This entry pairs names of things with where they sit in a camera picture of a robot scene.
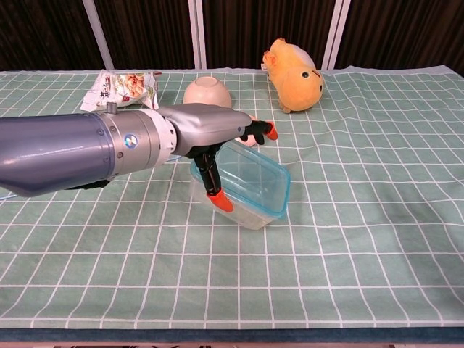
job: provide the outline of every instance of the clear plastic container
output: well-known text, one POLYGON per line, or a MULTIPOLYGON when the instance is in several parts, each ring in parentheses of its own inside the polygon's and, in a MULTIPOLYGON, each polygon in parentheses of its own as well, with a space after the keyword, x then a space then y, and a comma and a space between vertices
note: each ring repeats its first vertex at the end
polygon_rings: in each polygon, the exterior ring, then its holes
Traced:
POLYGON ((235 140, 221 147, 216 163, 225 195, 234 205, 233 212, 221 210, 207 198, 198 168, 192 162, 190 189, 195 202, 252 230, 285 215, 291 183, 286 168, 235 140))

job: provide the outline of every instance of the food package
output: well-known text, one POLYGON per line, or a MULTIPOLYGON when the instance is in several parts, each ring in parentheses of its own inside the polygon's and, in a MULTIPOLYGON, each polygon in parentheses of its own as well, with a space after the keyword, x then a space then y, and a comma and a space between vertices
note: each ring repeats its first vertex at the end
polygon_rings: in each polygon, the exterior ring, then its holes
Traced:
POLYGON ((160 72, 134 72, 117 74, 102 70, 84 96, 80 109, 87 112, 102 111, 107 103, 117 107, 143 104, 150 109, 158 109, 156 76, 160 72))

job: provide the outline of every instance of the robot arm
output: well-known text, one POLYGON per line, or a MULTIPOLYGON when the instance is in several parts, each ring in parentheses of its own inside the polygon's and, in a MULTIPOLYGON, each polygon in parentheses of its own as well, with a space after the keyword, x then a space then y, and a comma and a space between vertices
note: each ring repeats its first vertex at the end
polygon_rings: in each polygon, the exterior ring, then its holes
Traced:
POLYGON ((208 197, 231 211, 215 162, 227 141, 277 139, 272 123, 205 104, 158 110, 0 118, 0 187, 19 196, 102 188, 119 175, 156 168, 171 154, 192 158, 208 197))

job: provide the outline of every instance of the orange fingertip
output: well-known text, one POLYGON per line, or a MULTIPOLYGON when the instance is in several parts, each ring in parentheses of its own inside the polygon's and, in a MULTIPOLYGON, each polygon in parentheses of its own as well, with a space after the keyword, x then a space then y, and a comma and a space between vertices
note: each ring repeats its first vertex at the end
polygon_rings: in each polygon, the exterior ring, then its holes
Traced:
POLYGON ((277 130, 276 130, 276 125, 274 124, 274 122, 269 122, 270 125, 272 125, 272 129, 270 130, 269 133, 266 134, 266 136, 270 139, 270 140, 277 140, 278 138, 278 134, 277 134, 277 130))
POLYGON ((218 208, 224 210, 225 212, 233 211, 232 202, 225 196, 224 189, 222 188, 215 196, 208 196, 211 199, 211 202, 218 208))

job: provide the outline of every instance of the yellow stuffed animal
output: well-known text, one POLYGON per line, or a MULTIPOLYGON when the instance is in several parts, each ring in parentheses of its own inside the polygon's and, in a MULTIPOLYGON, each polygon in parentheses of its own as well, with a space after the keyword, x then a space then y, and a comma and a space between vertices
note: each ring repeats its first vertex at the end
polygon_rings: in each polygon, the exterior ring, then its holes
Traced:
POLYGON ((264 53, 262 62, 285 113, 304 111, 319 102, 323 77, 307 52, 278 38, 264 53))

